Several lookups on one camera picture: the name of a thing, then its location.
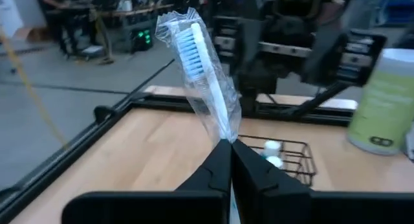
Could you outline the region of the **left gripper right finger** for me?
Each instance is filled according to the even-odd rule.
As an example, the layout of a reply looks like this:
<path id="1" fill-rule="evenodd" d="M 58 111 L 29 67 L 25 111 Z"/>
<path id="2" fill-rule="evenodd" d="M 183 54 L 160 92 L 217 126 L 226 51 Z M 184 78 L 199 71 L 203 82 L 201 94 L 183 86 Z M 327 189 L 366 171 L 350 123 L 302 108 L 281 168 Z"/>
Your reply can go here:
<path id="1" fill-rule="evenodd" d="M 232 153 L 244 224 L 414 224 L 414 193 L 313 190 L 240 140 Z"/>

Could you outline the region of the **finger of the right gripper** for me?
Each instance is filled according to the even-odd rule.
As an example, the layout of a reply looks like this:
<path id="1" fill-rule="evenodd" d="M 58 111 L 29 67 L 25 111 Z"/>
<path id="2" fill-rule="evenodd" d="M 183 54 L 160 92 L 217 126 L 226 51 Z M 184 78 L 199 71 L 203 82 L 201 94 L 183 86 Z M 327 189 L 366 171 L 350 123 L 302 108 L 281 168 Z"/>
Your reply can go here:
<path id="1" fill-rule="evenodd" d="M 317 32 L 311 52 L 302 68 L 302 82 L 332 84 L 348 36 L 343 32 Z"/>
<path id="2" fill-rule="evenodd" d="M 271 53 L 259 52 L 253 59 L 242 62 L 237 69 L 238 88 L 276 88 L 273 59 Z"/>

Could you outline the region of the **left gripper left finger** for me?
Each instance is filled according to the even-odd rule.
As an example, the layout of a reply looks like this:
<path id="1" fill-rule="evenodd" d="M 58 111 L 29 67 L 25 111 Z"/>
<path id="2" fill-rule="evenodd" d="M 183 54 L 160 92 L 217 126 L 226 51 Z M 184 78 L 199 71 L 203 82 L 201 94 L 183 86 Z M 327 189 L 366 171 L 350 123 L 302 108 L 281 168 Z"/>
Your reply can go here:
<path id="1" fill-rule="evenodd" d="M 70 200 L 61 224 L 228 224 L 232 145 L 220 140 L 174 191 L 87 192 Z"/>

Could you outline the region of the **small bottle white cap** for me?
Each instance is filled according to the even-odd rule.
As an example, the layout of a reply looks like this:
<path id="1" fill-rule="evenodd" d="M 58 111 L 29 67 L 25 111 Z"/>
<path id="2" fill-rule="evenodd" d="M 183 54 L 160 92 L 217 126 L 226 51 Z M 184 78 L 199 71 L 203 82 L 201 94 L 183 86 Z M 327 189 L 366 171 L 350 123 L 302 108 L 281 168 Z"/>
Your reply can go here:
<path id="1" fill-rule="evenodd" d="M 264 143 L 263 155 L 266 157 L 278 156 L 282 147 L 282 143 L 276 140 L 267 140 Z"/>
<path id="2" fill-rule="evenodd" d="M 266 158 L 266 160 L 268 161 L 268 162 L 270 162 L 271 164 L 273 164 L 276 168 L 279 168 L 279 169 L 283 169 L 283 167 L 284 167 L 284 162 L 283 162 L 283 160 L 282 159 L 280 159 L 278 156 L 269 156 L 269 157 L 267 157 Z"/>

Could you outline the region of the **blue white toothbrush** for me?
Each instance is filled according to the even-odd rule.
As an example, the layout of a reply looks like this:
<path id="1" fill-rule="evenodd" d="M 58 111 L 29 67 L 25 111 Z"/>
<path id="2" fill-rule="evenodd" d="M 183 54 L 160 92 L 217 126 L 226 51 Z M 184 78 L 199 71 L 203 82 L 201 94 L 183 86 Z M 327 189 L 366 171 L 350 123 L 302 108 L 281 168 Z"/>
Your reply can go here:
<path id="1" fill-rule="evenodd" d="M 179 61 L 186 98 L 212 142 L 234 142 L 241 123 L 239 94 L 223 71 L 212 37 L 196 9 L 159 15 L 155 37 Z"/>

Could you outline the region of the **blue plastic crate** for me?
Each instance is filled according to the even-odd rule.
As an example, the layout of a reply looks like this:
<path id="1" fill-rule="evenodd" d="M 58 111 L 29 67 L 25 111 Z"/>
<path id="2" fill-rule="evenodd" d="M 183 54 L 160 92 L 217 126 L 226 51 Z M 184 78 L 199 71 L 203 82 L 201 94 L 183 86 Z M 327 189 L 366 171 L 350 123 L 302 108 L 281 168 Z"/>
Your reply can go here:
<path id="1" fill-rule="evenodd" d="M 414 16 L 414 0 L 383 0 L 380 7 L 382 25 L 403 25 Z"/>

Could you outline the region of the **black device green lights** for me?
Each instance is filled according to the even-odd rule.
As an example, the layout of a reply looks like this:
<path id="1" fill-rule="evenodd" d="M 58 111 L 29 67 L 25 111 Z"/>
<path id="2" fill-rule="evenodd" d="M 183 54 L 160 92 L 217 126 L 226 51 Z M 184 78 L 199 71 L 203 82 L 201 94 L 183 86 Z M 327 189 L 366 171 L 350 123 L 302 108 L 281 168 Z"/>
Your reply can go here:
<path id="1" fill-rule="evenodd" d="M 150 28 L 135 28 L 130 33 L 131 52 L 146 51 L 153 46 Z"/>

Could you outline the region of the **wooden workbench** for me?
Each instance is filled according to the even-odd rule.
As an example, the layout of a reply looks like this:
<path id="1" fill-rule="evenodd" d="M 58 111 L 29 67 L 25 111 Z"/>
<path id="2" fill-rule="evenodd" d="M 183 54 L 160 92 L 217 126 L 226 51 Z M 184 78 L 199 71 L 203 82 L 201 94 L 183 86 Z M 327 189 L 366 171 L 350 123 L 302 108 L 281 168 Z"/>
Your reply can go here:
<path id="1" fill-rule="evenodd" d="M 112 18 L 118 17 L 120 19 L 135 16 L 135 15 L 144 15 L 150 17 L 151 15 L 157 16 L 160 12 L 165 10 L 170 10 L 173 7 L 173 4 L 166 5 L 152 5 L 144 6 L 143 8 L 132 8 L 131 10 L 102 10 L 97 8 L 95 5 L 86 4 L 86 3 L 71 3 L 69 6 L 64 8 L 56 8 L 53 10 L 46 10 L 44 14 L 47 19 L 50 19 L 52 16 L 60 16 L 67 14 L 70 16 L 85 15 L 89 14 L 90 20 L 98 22 L 103 18 Z"/>

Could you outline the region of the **person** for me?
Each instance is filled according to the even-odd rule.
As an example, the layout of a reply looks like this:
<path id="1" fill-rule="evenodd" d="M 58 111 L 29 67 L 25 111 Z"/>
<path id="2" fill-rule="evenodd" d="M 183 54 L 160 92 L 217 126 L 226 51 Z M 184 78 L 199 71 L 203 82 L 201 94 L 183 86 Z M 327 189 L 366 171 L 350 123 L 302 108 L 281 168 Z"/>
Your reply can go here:
<path id="1" fill-rule="evenodd" d="M 71 51 L 73 54 L 78 53 L 77 41 L 74 36 L 74 29 L 71 25 L 70 13 L 61 11 L 71 5 L 70 0 L 41 0 L 45 11 L 58 10 L 55 15 L 47 16 L 50 33 L 58 42 L 59 48 L 64 56 L 69 57 L 65 40 L 63 39 L 63 29 L 66 30 L 71 43 Z"/>

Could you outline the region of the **white panel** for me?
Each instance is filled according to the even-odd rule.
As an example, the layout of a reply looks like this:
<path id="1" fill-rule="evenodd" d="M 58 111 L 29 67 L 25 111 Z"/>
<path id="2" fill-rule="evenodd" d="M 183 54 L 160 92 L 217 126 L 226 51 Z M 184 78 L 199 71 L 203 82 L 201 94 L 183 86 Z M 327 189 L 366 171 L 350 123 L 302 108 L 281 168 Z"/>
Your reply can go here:
<path id="1" fill-rule="evenodd" d="M 14 0 L 0 0 L 0 26 L 8 38 L 12 38 L 16 30 L 23 26 Z"/>

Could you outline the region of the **black aluminium table frame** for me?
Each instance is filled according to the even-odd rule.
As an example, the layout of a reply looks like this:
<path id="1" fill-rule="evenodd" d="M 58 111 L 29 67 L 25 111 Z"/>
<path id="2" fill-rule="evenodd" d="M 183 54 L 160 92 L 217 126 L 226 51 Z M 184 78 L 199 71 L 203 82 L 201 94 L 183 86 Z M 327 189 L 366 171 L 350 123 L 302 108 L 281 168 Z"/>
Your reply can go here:
<path id="1" fill-rule="evenodd" d="M 293 121 L 328 126 L 347 126 L 357 103 L 337 99 L 326 90 L 324 102 L 314 105 L 316 97 L 258 94 L 242 106 L 244 118 Z M 131 109 L 146 108 L 175 112 L 193 112 L 184 90 L 179 87 L 149 86 L 144 92 L 134 89 L 112 106 L 116 114 L 101 124 L 94 122 L 41 163 L 14 186 L 0 191 L 0 224 L 10 224 L 37 196 L 72 166 Z"/>

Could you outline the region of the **black frame clamp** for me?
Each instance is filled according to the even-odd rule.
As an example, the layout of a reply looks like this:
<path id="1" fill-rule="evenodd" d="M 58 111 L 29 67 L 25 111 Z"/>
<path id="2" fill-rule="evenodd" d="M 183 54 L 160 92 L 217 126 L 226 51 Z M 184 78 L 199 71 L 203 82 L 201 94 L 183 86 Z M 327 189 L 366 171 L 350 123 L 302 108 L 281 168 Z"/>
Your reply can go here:
<path id="1" fill-rule="evenodd" d="M 111 118 L 115 114 L 116 111 L 108 106 L 96 106 L 93 110 L 94 119 L 97 124 L 101 124 L 107 118 Z"/>

